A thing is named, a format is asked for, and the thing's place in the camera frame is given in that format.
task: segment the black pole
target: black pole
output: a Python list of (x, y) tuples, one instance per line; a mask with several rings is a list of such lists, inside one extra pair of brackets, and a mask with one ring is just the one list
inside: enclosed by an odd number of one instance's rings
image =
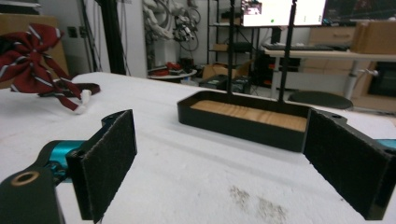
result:
[(288, 35), (286, 38), (285, 56), (283, 57), (283, 63), (282, 63), (282, 78), (280, 79), (279, 98), (277, 99), (277, 101), (280, 103), (284, 102), (283, 95), (285, 93), (286, 76), (288, 75), (291, 38), (293, 35), (294, 16), (296, 14), (296, 8), (297, 8), (297, 6), (296, 6), (297, 0), (292, 0), (292, 1), (293, 1), (293, 3), (291, 5), (291, 10), (290, 10)]
[(102, 9), (111, 73), (126, 75), (116, 0), (96, 0)]
[(235, 13), (235, 0), (230, 0), (230, 29), (228, 39), (228, 80), (227, 93), (233, 94), (231, 82), (233, 80), (233, 17)]

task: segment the red patterned cloth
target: red patterned cloth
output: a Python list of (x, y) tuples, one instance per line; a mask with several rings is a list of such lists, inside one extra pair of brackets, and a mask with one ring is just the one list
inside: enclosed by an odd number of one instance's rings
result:
[(84, 110), (81, 107), (86, 103), (84, 99), (82, 99), (83, 105), (78, 105), (64, 96), (63, 90), (52, 79), (50, 71), (41, 64), (41, 59), (44, 58), (45, 63), (55, 72), (63, 86), (81, 100), (81, 90), (72, 83), (64, 70), (45, 53), (56, 46), (63, 34), (52, 26), (32, 23), (28, 32), (2, 35), (14, 46), (13, 49), (0, 55), (0, 82), (14, 78), (11, 90), (16, 92), (41, 94), (53, 92), (62, 105), (76, 113), (81, 113)]

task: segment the wooden tray bottom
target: wooden tray bottom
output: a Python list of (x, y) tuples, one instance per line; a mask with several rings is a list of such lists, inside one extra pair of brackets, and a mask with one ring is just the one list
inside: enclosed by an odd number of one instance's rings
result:
[(306, 127), (306, 118), (241, 105), (203, 100), (192, 105), (191, 108), (239, 119), (252, 120), (298, 132), (305, 132)]

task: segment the white tablecloth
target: white tablecloth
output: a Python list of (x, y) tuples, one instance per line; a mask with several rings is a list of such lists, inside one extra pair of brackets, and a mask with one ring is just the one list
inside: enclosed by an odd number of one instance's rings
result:
[[(0, 90), (0, 181), (49, 141), (89, 139), (103, 117), (132, 108), (138, 154), (104, 224), (366, 223), (303, 154), (180, 124), (177, 102), (200, 88), (105, 73), (74, 82), (102, 89), (82, 115), (56, 98)], [(332, 112), (372, 138), (396, 138), (386, 119)], [(80, 218), (72, 184), (56, 189), (66, 223), (91, 223)], [(370, 223), (396, 223), (396, 198)]]

